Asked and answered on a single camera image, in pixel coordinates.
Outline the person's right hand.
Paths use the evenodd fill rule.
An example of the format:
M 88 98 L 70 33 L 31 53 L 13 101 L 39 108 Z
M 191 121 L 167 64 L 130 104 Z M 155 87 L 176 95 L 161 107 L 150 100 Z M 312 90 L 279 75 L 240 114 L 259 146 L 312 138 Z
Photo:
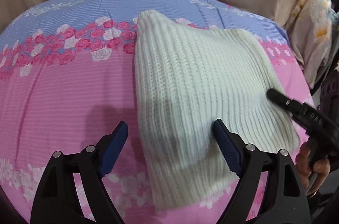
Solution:
M 330 162 L 328 159 L 318 160 L 312 167 L 310 166 L 308 159 L 310 152 L 310 147 L 305 142 L 300 146 L 299 153 L 295 158 L 295 167 L 308 196 L 319 190 L 330 173 Z M 310 187 L 310 175 L 312 172 L 318 176 Z

